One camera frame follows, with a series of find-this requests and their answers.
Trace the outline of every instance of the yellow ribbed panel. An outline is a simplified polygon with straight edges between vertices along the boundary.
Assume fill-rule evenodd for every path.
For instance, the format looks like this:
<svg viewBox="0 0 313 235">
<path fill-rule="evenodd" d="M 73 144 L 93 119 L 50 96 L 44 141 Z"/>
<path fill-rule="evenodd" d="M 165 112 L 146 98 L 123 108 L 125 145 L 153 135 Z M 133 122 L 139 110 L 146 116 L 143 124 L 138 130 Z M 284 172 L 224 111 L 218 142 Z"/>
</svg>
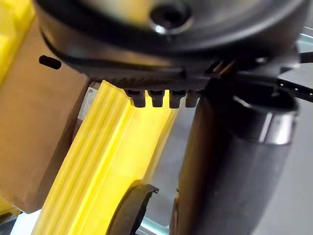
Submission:
<svg viewBox="0 0 313 235">
<path fill-rule="evenodd" d="M 123 195 L 159 155 L 177 110 L 133 107 L 103 82 L 61 166 L 33 235 L 104 235 Z M 168 94 L 164 104 L 168 104 Z"/>
<path fill-rule="evenodd" d="M 34 15 L 31 0 L 0 0 L 0 85 Z"/>
</svg>

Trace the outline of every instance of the curved black part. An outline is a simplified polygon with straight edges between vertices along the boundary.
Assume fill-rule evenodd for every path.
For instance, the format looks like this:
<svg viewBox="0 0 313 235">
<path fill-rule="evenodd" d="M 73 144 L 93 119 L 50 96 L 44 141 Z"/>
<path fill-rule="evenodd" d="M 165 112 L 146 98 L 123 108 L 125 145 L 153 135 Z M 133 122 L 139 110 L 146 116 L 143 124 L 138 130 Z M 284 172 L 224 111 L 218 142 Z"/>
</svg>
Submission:
<svg viewBox="0 0 313 235">
<path fill-rule="evenodd" d="M 130 188 L 120 202 L 106 234 L 134 235 L 153 193 L 158 193 L 158 188 L 150 184 Z"/>
<path fill-rule="evenodd" d="M 265 9 L 257 14 L 243 14 L 248 17 L 230 26 L 195 27 L 168 40 L 155 32 L 117 23 L 109 17 L 84 7 L 73 0 L 35 0 L 46 36 L 55 37 L 62 30 L 58 23 L 52 23 L 49 17 L 66 24 L 78 32 L 94 38 L 96 41 L 116 47 L 140 51 L 146 54 L 173 57 L 176 60 L 197 56 L 206 57 L 255 57 L 269 56 L 284 52 L 293 45 L 300 33 L 310 8 L 310 0 L 268 2 Z M 203 15 L 206 9 L 197 6 L 194 17 Z"/>
</svg>

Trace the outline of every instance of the cardboard box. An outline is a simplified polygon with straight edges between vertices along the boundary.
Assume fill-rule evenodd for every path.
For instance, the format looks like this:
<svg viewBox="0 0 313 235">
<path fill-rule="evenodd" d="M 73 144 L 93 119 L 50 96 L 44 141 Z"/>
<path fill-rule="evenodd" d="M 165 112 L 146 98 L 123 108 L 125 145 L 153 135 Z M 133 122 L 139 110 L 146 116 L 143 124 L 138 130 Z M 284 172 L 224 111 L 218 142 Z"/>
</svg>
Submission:
<svg viewBox="0 0 313 235">
<path fill-rule="evenodd" d="M 35 21 L 0 87 L 0 196 L 29 213 L 40 209 L 71 144 L 88 79 L 54 57 Z"/>
</svg>

